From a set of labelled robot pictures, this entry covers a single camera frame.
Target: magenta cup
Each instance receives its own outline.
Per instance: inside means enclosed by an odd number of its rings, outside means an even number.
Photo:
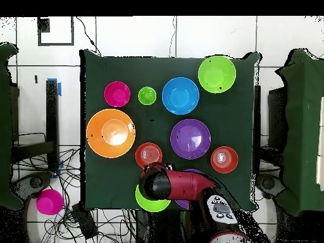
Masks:
[[[55,215],[63,207],[62,195],[56,190],[44,190],[36,201],[36,207],[43,215]]]
[[[189,168],[188,170],[184,170],[184,171],[191,171],[191,172],[196,172],[196,173],[202,173],[199,170],[195,170],[193,168]],[[182,200],[182,199],[178,199],[175,201],[180,207],[182,207],[183,209],[188,209],[189,208],[189,201],[186,200]]]
[[[113,107],[122,107],[130,99],[130,90],[125,83],[114,81],[105,88],[104,99]]]

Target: pink cup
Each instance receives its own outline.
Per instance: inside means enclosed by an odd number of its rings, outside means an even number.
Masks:
[[[55,215],[63,207],[63,197],[56,190],[44,190],[36,201],[36,207],[43,215]]]
[[[130,90],[125,83],[114,81],[105,88],[104,99],[113,107],[122,107],[130,99]]]

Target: floor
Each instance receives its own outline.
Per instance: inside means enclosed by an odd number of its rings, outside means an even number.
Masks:
[[[268,134],[267,95],[271,89],[283,86],[275,70],[283,66],[293,48],[308,48],[317,57],[324,54],[324,21],[320,16],[134,16],[134,17],[80,17],[89,38],[103,56],[156,56],[180,58],[203,58],[213,54],[227,54],[242,58],[249,52],[262,54],[259,63],[261,86],[261,133]],[[61,160],[68,159],[80,147],[80,60],[79,49],[96,48],[85,35],[82,22],[75,17],[74,46],[38,46],[37,18],[0,18],[0,42],[10,42],[19,48],[17,56],[11,57],[8,69],[13,82],[20,88],[19,129],[20,134],[46,132],[45,83],[47,78],[61,82],[59,96],[59,150]],[[42,43],[70,43],[71,18],[50,17],[50,32],[41,33]],[[42,135],[21,136],[20,143],[40,142]],[[267,137],[261,137],[261,145]],[[61,174],[65,180],[78,174],[78,153],[73,156],[67,173],[66,165]],[[262,168],[269,168],[267,163]],[[30,173],[30,165],[16,165],[13,180]],[[51,179],[51,187],[62,191],[58,178]],[[73,179],[66,190],[70,204],[80,200],[79,181]],[[253,213],[260,227],[273,241],[277,217],[273,201],[263,199],[256,190],[255,200],[259,208]],[[128,229],[122,210],[93,211],[100,235],[85,241],[74,241],[67,230],[55,243],[115,243],[105,234],[125,234]],[[61,215],[48,217],[37,212],[35,199],[28,209],[28,232],[31,243],[54,243],[48,236],[53,222]],[[107,219],[116,217],[107,224]],[[80,229],[72,228],[74,235]],[[118,242],[130,242],[126,236],[112,236]]]

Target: bowl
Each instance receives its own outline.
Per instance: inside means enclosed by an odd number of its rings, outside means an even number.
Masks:
[[[239,162],[235,150],[228,146],[216,148],[211,154],[211,166],[219,173],[229,173],[234,170]]]
[[[172,149],[185,159],[203,156],[209,149],[210,139],[207,126],[196,119],[184,119],[178,122],[170,135]]]
[[[156,144],[146,142],[137,148],[135,160],[141,168],[153,162],[161,162],[162,150]]]
[[[199,170],[195,170],[193,168],[189,168],[188,170],[184,170],[184,171],[190,171],[190,172],[196,172],[196,173],[202,173]],[[180,207],[182,207],[183,209],[188,209],[189,208],[189,201],[186,201],[184,199],[177,199],[175,201]]]
[[[151,87],[143,87],[139,91],[139,102],[143,105],[151,105],[156,100],[156,92]]]
[[[63,207],[62,195],[52,189],[44,190],[36,200],[36,208],[43,215],[56,215]]]
[[[125,154],[135,140],[135,126],[130,117],[117,109],[96,113],[87,125],[90,148],[104,158],[117,158]]]
[[[113,107],[122,107],[130,99],[130,90],[125,83],[114,81],[105,88],[104,99]]]
[[[162,199],[158,201],[150,201],[143,197],[143,195],[139,191],[139,185],[136,186],[135,190],[135,198],[139,206],[146,210],[149,211],[150,213],[158,213],[159,211],[162,211],[166,209],[166,207],[169,206],[171,203],[170,200],[167,199]]]
[[[185,115],[190,113],[199,100],[197,85],[188,78],[171,79],[163,88],[162,102],[165,108],[173,114]]]
[[[235,78],[235,66],[225,56],[208,57],[198,70],[199,83],[210,93],[225,92],[233,86]]]

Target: lime green bowl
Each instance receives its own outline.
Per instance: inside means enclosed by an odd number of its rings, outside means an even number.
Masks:
[[[136,201],[139,204],[139,206],[142,209],[149,211],[150,213],[158,213],[159,211],[162,211],[166,207],[168,207],[169,204],[171,203],[171,201],[166,200],[166,199],[159,200],[159,201],[150,201],[150,200],[146,199],[139,192],[139,185],[136,186],[135,197],[136,197]]]
[[[236,78],[234,64],[225,56],[205,59],[198,70],[201,86],[210,93],[222,93],[233,86]]]
[[[151,105],[156,100],[156,92],[151,87],[143,87],[139,91],[139,101],[143,105]]]

